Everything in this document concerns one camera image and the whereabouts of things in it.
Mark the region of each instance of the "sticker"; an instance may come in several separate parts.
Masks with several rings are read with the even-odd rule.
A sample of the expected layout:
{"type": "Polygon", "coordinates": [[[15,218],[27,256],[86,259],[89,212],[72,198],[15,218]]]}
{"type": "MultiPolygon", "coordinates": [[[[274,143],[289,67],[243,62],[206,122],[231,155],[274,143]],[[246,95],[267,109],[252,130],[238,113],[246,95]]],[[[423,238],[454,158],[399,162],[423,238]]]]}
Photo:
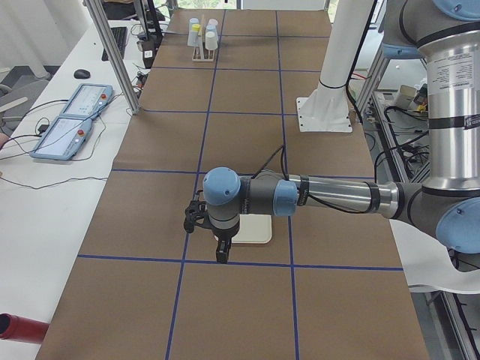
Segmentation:
{"type": "Polygon", "coordinates": [[[465,130],[480,126],[480,115],[465,116],[465,130]]]}
{"type": "Polygon", "coordinates": [[[480,56],[472,51],[430,62],[427,66],[428,79],[430,80],[428,82],[428,94],[435,95],[450,90],[476,87],[475,75],[480,77],[480,73],[478,73],[479,65],[476,62],[479,61],[480,56]]]}

